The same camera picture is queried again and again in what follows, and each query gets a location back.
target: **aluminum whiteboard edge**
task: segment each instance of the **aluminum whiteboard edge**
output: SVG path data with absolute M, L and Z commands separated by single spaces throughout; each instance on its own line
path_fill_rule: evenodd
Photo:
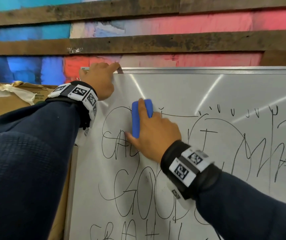
M 286 66 L 228 66 L 228 67 L 124 67 L 125 74 L 286 74 Z M 73 192 L 76 176 L 77 157 L 71 162 L 69 196 L 65 221 L 64 240 L 69 240 Z
M 286 66 L 124 67 L 124 74 L 286 74 Z

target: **cardboard box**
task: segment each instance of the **cardboard box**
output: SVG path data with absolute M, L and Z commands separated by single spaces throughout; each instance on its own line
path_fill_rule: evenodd
M 39 101 L 44 101 L 48 94 L 56 87 L 57 86 L 34 85 L 21 81 L 16 81 L 13 84 L 0 83 L 0 115 L 15 109 L 30 106 Z M 48 238 L 49 240 L 59 240 L 63 238 L 69 191 L 69 174 L 70 172 L 68 172 L 65 181 L 60 204 Z

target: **mural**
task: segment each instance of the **mural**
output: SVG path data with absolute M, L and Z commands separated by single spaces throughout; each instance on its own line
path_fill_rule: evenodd
M 88 1 L 96 0 L 0 0 L 0 11 Z M 286 29 L 286 10 L 3 28 L 0 29 L 0 41 L 274 29 Z M 261 55 L 261 53 L 237 53 L 70 56 L 65 58 L 0 57 L 0 82 L 10 83 L 21 80 L 35 84 L 59 85 L 75 80 L 80 67 L 101 61 L 108 63 L 117 61 L 123 67 L 257 66 Z

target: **forearm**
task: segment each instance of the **forearm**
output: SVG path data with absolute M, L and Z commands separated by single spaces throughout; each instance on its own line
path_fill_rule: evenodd
M 162 160 L 178 158 L 188 147 L 174 144 Z M 197 175 L 191 193 L 201 216 L 225 240 L 286 240 L 286 204 L 214 165 Z
M 79 125 L 65 102 L 0 116 L 0 238 L 47 238 Z

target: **blue eraser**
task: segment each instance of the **blue eraser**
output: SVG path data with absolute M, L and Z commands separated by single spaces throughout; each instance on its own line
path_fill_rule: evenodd
M 145 99 L 145 107 L 149 118 L 153 115 L 153 104 L 150 99 Z M 140 136 L 140 116 L 139 116 L 139 101 L 132 104 L 132 135 L 135 138 Z

